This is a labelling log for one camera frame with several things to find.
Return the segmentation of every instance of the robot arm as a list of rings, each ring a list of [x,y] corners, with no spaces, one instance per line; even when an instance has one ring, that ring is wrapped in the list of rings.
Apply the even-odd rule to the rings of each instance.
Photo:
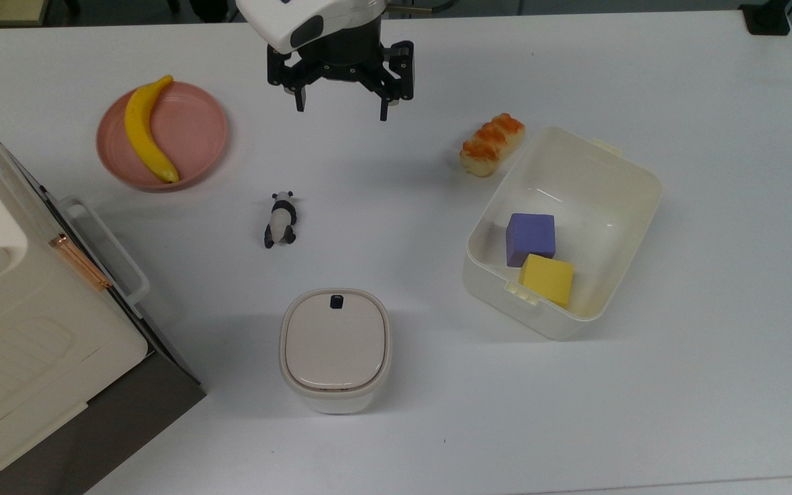
[[[359,82],[387,107],[414,97],[414,44],[384,48],[381,15],[386,0],[236,0],[246,20],[267,41],[267,81],[282,85],[305,110],[305,87],[319,78]],[[300,60],[286,66],[292,52]]]
[[[345,28],[368,24],[385,0],[238,0],[240,12],[281,54]]]

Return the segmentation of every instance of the white table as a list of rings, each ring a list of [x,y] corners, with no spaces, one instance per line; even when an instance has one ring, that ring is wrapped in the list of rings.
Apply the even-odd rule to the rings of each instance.
[[[247,25],[0,31],[0,139],[97,207],[144,306],[210,396],[94,493],[519,493],[792,476],[792,34],[739,12],[384,23],[415,99],[268,87]],[[98,119],[172,73],[228,113],[214,175],[154,195],[98,163]],[[497,179],[459,144],[508,111],[625,150],[662,204],[606,313],[548,342],[469,295],[465,239]],[[270,194],[298,241],[265,250]],[[386,394],[320,416],[277,369],[302,292],[354,286],[393,322]]]

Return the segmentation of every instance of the gray floor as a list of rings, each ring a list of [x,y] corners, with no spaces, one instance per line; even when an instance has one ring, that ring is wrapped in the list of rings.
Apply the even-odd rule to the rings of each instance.
[[[393,0],[435,6],[444,0]],[[462,0],[440,17],[581,14],[592,12],[678,12],[678,10],[734,10],[740,3],[763,0]],[[51,0],[45,25],[142,25],[201,22],[188,0],[172,13],[166,0],[79,0],[81,13],[70,16],[63,0]],[[229,0],[230,12],[236,12]],[[234,22],[245,22],[239,14]]]

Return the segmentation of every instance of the block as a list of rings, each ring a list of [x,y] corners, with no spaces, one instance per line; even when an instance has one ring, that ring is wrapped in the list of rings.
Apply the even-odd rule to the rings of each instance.
[[[528,254],[556,255],[556,218],[552,215],[513,213],[506,226],[506,266],[520,267]]]
[[[540,294],[560,307],[570,301],[573,266],[559,260],[550,260],[537,254],[528,254],[518,274],[518,284]]]

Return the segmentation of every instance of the white plastic container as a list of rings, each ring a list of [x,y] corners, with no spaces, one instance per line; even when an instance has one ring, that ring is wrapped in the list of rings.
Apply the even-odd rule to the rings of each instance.
[[[283,379],[319,413],[358,413],[390,372],[384,305],[358,289],[317,289],[297,298],[280,329]]]
[[[661,197],[659,179],[613,147],[543,129],[525,145],[466,243],[466,289],[547,338],[568,338],[604,312]],[[506,266],[513,213],[555,217],[554,259],[574,265],[566,308],[519,285],[520,269]]]

